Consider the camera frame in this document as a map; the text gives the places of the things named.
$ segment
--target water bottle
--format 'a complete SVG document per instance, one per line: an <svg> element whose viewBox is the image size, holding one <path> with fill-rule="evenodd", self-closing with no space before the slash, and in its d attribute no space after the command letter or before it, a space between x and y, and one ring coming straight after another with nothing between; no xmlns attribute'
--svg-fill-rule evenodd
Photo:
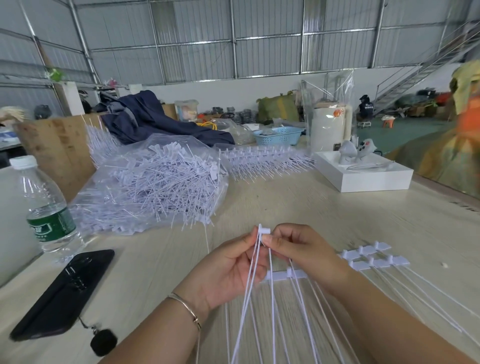
<svg viewBox="0 0 480 364"><path fill-rule="evenodd" d="M68 262L84 246L60 188L38 169L34 156L10 159L20 176L20 187L29 202L26 214L45 253L58 262Z"/></svg>

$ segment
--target green sack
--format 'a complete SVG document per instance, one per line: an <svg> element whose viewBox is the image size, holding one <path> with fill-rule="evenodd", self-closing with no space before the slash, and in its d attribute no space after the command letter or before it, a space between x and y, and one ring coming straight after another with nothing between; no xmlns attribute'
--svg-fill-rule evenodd
<svg viewBox="0 0 480 364"><path fill-rule="evenodd" d="M274 118L299 121L299 112L295 106L295 95L289 91L286 95L264 97L257 100L257 122L265 123Z"/></svg>

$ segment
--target blue basket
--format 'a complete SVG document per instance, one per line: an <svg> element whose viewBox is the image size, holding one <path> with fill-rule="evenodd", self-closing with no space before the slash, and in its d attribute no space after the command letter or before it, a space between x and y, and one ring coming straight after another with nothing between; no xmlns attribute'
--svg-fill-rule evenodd
<svg viewBox="0 0 480 364"><path fill-rule="evenodd" d="M256 130L253 132L257 144L259 146L267 146L272 144L285 144L295 146L299 142L300 135L305 129L296 128L294 126L280 126L278 128L272 128L272 131L276 134L262 135L262 130Z"/></svg>

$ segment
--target right hand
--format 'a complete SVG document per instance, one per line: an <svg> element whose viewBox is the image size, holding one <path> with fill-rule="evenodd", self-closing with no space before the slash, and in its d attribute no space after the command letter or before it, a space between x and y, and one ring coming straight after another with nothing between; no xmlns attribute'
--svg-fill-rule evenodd
<svg viewBox="0 0 480 364"><path fill-rule="evenodd" d="M262 235L262 241L276 255L292 259L332 294L348 279L351 268L347 261L308 225L277 225L272 235Z"/></svg>

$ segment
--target hand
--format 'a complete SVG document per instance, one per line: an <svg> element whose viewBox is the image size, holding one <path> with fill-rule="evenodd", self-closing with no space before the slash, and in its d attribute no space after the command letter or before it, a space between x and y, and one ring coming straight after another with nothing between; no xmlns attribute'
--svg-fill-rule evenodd
<svg viewBox="0 0 480 364"><path fill-rule="evenodd" d="M262 236L262 241L277 256L292 259L330 293L347 279L347 261L308 225L277 225L272 235Z"/></svg>
<svg viewBox="0 0 480 364"><path fill-rule="evenodd" d="M205 322L210 310L245 292L250 261L256 259L256 252L254 257L252 255L257 234L255 226L250 233L224 242L203 258L174 289L193 306L201 323ZM265 278L267 257L268 249L261 246L254 284Z"/></svg>

